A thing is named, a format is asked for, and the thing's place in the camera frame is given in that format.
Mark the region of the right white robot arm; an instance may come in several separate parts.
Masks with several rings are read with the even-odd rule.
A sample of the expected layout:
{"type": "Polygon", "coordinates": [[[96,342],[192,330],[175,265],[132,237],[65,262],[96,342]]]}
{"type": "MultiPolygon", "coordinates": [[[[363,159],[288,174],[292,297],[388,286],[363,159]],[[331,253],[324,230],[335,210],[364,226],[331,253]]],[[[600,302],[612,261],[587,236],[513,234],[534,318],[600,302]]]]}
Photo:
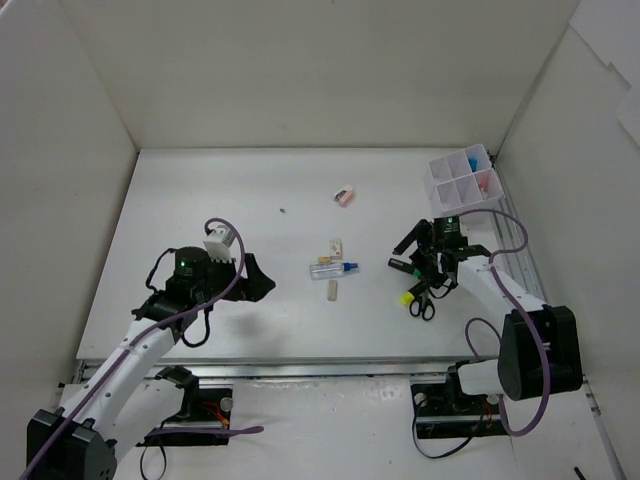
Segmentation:
{"type": "Polygon", "coordinates": [[[461,287],[502,322],[497,358],[460,363],[457,378],[444,384],[442,398],[449,409],[464,412],[479,395],[520,401],[581,387],[573,312],[547,304],[499,269],[485,246],[463,235],[458,217],[420,220],[394,248],[388,264],[418,281],[402,297],[412,315],[431,308],[435,290],[461,287]]]}

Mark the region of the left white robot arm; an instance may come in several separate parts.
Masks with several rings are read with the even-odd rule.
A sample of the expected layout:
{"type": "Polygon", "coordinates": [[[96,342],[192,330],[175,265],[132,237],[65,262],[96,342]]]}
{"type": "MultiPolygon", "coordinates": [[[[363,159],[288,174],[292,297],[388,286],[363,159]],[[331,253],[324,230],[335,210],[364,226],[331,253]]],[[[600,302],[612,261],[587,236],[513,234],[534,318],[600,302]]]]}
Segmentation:
{"type": "Polygon", "coordinates": [[[258,302],[276,283],[255,256],[213,258],[201,247],[170,249],[174,269],[137,309],[124,339],[74,397],[27,426],[24,479],[111,479],[119,461],[166,419],[199,409],[199,380],[184,367],[149,370],[220,300],[258,302]]]}

